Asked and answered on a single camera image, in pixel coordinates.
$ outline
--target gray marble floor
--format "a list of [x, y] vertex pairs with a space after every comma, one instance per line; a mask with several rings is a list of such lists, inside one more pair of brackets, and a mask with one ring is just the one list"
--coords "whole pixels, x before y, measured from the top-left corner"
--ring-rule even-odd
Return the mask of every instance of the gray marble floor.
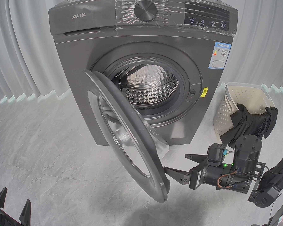
[[[217, 89], [190, 145], [170, 147], [162, 164], [188, 171], [186, 153], [205, 154], [217, 141], [212, 119], [224, 89]], [[277, 125], [263, 140], [260, 161], [272, 167], [283, 157], [283, 93], [271, 89], [279, 109]], [[166, 203], [150, 198], [131, 179], [111, 148], [97, 146], [68, 90], [33, 100], [0, 104], [0, 190], [8, 188], [4, 210], [18, 219], [32, 202], [32, 225], [262, 225], [271, 207], [260, 209], [248, 195], [197, 190], [171, 179]], [[276, 201], [273, 213], [283, 203]]]

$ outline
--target black clothing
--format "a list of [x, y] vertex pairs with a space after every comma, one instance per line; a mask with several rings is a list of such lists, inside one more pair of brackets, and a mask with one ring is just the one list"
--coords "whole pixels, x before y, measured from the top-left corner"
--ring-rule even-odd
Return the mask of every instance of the black clothing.
[[263, 136], [267, 138], [270, 135], [277, 121], [277, 108], [266, 107], [266, 112], [256, 115], [250, 114], [242, 104], [237, 104], [237, 107], [239, 110], [230, 116], [234, 128], [220, 136], [224, 145], [234, 148], [236, 140], [241, 136], [255, 135], [262, 139]]

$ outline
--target cable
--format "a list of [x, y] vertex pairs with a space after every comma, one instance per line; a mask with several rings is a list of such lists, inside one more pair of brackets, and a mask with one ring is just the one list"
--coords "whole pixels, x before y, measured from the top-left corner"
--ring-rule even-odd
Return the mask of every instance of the cable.
[[233, 174], [235, 174], [236, 172], [238, 172], [238, 169], [237, 169], [236, 171], [231, 172], [231, 173], [227, 173], [227, 174], [221, 175], [221, 176], [217, 179], [217, 186], [218, 186], [219, 188], [221, 188], [221, 189], [229, 189], [229, 188], [233, 187], [235, 184], [231, 184], [231, 185], [228, 185], [228, 186], [223, 187], [223, 186], [220, 185], [219, 181], [220, 181], [221, 178], [226, 177], [226, 176], [233, 175]]
[[[280, 193], [279, 196], [277, 196], [277, 198], [275, 199], [275, 201], [276, 201], [282, 194], [283, 194], [283, 192]], [[272, 209], [270, 210], [269, 218], [271, 217], [271, 215], [272, 215]]]
[[266, 165], [265, 165], [265, 167], [268, 169], [268, 171], [270, 172], [270, 173], [272, 173], [272, 174], [275, 174], [275, 175], [282, 175], [283, 174], [283, 172], [282, 173], [274, 173], [274, 172], [272, 172]]

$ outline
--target laundry basket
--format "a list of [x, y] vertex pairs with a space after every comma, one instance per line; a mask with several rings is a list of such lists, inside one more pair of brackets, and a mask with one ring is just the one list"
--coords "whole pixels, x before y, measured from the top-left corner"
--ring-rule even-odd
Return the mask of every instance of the laundry basket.
[[225, 91], [226, 95], [213, 120], [215, 133], [220, 143], [220, 136], [234, 127], [230, 115], [238, 110], [237, 104], [243, 104], [251, 114], [262, 114], [266, 111], [266, 107], [275, 107], [269, 94], [260, 85], [229, 82]]

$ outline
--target washing machine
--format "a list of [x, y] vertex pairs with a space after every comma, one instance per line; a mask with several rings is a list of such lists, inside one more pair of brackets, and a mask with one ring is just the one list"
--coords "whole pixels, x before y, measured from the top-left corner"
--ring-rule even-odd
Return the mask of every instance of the washing machine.
[[69, 86], [97, 145], [158, 202], [161, 158], [189, 144], [219, 83], [238, 11], [220, 0], [66, 0], [49, 10]]

